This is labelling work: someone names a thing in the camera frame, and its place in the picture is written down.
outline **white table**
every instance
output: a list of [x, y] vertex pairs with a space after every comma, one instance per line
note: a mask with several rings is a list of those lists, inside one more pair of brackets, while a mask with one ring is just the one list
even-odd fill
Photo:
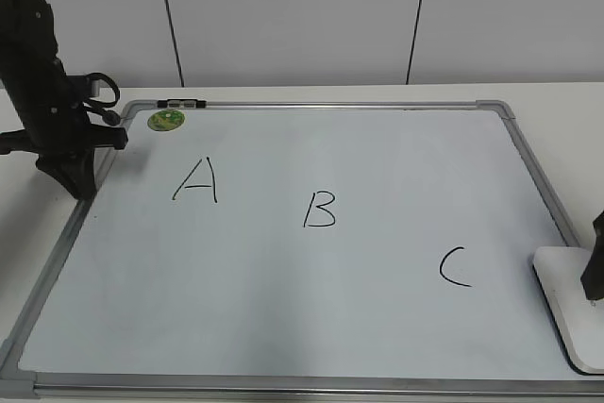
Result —
[[[592, 220], [604, 210], [604, 83], [434, 86], [123, 89], [132, 99], [194, 97], [210, 101], [474, 101], [500, 99], [515, 113], [538, 161], [592, 247]], [[0, 92], [0, 131], [20, 128]], [[35, 156], [0, 157], [0, 339], [8, 336], [75, 201], [34, 166]]]

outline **white wall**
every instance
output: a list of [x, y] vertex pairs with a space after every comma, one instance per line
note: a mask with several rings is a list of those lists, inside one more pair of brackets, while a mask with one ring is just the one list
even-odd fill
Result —
[[418, 0], [170, 0], [193, 86], [404, 83]]
[[[177, 86], [164, 0], [48, 0], [72, 74]], [[169, 0], [189, 86], [405, 83], [419, 0]], [[602, 0], [423, 0], [410, 83], [604, 75]]]
[[423, 0], [411, 83], [604, 77], [604, 0]]

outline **black marker writing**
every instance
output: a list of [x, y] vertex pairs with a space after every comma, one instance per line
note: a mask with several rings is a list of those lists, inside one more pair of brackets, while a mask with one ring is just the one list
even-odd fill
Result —
[[[319, 203], [319, 204], [315, 205], [314, 202], [315, 202], [315, 199], [317, 198], [317, 196], [323, 195], [323, 194], [328, 195], [330, 197], [330, 200], [328, 200], [325, 203]], [[331, 226], [333, 226], [336, 223], [336, 217], [333, 215], [333, 213], [330, 210], [327, 210], [325, 207], [327, 205], [331, 205], [335, 200], [336, 200], [336, 196], [329, 191], [317, 191], [316, 193], [312, 193], [312, 198], [310, 199], [309, 208], [307, 209], [306, 216], [304, 217], [304, 226], [303, 227], [331, 227]], [[307, 224], [307, 222], [309, 221], [309, 214], [313, 208], [327, 213], [329, 215], [329, 217], [331, 218], [331, 221], [328, 222], [327, 224]]]
[[206, 157], [206, 160], [208, 160], [208, 166], [210, 167], [211, 184], [191, 184], [191, 185], [185, 186], [185, 184], [187, 183], [187, 181], [189, 181], [189, 178], [191, 178], [191, 176], [193, 176], [193, 174], [195, 173], [195, 170], [197, 170], [197, 167], [199, 167], [199, 165], [203, 162], [203, 160], [204, 159], [201, 158], [195, 164], [195, 166], [192, 168], [192, 170], [189, 172], [189, 174], [184, 179], [184, 181], [182, 183], [180, 183], [180, 186], [178, 186], [178, 189], [176, 189], [176, 191], [172, 195], [172, 199], [173, 200], [176, 200], [176, 195], [180, 192], [181, 189], [183, 189], [183, 187], [184, 187], [184, 189], [212, 188], [212, 193], [214, 195], [214, 203], [218, 203], [218, 199], [216, 198], [216, 175], [214, 174], [214, 168], [211, 165], [210, 157]]
[[458, 250], [464, 250], [464, 249], [465, 249], [465, 247], [458, 246], [458, 247], [455, 247], [455, 248], [454, 248], [454, 249], [452, 249], [452, 250], [449, 250], [449, 251], [446, 253], [446, 255], [443, 257], [443, 259], [441, 260], [441, 265], [440, 265], [440, 266], [439, 266], [439, 268], [438, 268], [438, 272], [439, 272], [439, 273], [441, 273], [441, 277], [442, 277], [444, 280], [446, 280], [447, 282], [451, 282], [451, 283], [453, 283], [453, 284], [455, 284], [455, 285], [459, 285], [460, 287], [468, 287], [468, 288], [471, 288], [471, 287], [472, 287], [472, 285], [468, 285], [467, 283], [461, 283], [461, 282], [458, 282], [458, 281], [456, 281], [456, 280], [453, 280], [452, 278], [449, 278], [449, 277], [445, 276], [445, 273], [443, 272], [443, 266], [445, 266], [445, 261], [446, 261], [446, 259], [448, 259], [448, 258], [449, 258], [449, 257], [450, 257], [450, 256], [451, 256], [451, 255], [452, 255], [454, 252], [456, 252], [456, 251], [458, 251]]

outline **round magnet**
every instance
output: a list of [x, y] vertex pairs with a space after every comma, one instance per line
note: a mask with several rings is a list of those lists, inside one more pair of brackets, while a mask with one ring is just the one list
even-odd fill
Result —
[[172, 131], [183, 123], [185, 123], [185, 114], [174, 109], [155, 112], [147, 120], [147, 125], [154, 131]]

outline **gray frame edge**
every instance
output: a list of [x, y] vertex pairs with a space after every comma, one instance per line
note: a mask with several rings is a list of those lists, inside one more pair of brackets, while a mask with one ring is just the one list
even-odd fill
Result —
[[[137, 112], [156, 109], [155, 99], [135, 100], [123, 109], [124, 127]], [[502, 101], [443, 103], [208, 103], [207, 109], [335, 108], [335, 109], [484, 109], [493, 110], [509, 131], [561, 235], [569, 245], [577, 237], [560, 200], [547, 181], [518, 128], [512, 110]], [[177, 109], [191, 109], [180, 106]], [[108, 153], [98, 175], [102, 180], [115, 153]], [[9, 337], [0, 347], [0, 396], [35, 398], [48, 396], [114, 396], [178, 398], [288, 398], [361, 399], [381, 401], [460, 401], [559, 398], [573, 401], [604, 397], [604, 381], [471, 380], [411, 378], [303, 378], [303, 377], [211, 377], [168, 375], [96, 375], [36, 373], [18, 369], [25, 342], [43, 304], [67, 260], [73, 242], [92, 202], [80, 202], [41, 272]]]
[[556, 226], [558, 226], [562, 238], [567, 245], [571, 247], [579, 247], [579, 239], [577, 232], [573, 227], [573, 223], [568, 217], [568, 214], [566, 213], [560, 198], [549, 182], [549, 179], [547, 179], [547, 176], [545, 175], [544, 170], [541, 168], [539, 161], [530, 149], [529, 143], [525, 139], [520, 127], [518, 127], [516, 117], [512, 112], [512, 108], [510, 108], [510, 106], [504, 101], [499, 100], [478, 100], [476, 104], [479, 109], [493, 110], [499, 115], [501, 121], [508, 129], [508, 132], [512, 137], [512, 141], [520, 153], [522, 161], [527, 166], [528, 172], [537, 186], [541, 197], [544, 199], [545, 205], [549, 209]]

